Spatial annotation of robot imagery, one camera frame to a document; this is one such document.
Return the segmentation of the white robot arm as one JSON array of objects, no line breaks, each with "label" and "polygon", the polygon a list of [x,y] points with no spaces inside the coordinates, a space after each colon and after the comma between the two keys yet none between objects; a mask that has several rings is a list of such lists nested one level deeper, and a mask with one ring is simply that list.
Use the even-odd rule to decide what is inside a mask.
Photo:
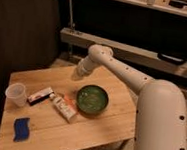
[{"label": "white robot arm", "polygon": [[186,99],[179,87],[115,59],[105,45],[91,45],[75,73],[86,77],[101,65],[138,95],[134,150],[186,150]]}]

